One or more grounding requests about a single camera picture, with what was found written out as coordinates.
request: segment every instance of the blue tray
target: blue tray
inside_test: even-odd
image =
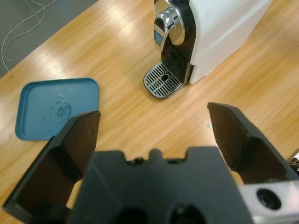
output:
[[[29,83],[22,89],[15,135],[21,140],[49,140],[66,121],[96,111],[99,85],[91,78]]]

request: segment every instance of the coffee machine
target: coffee machine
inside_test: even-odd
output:
[[[271,0],[154,0],[161,61],[144,86],[166,98],[208,75],[246,41]]]

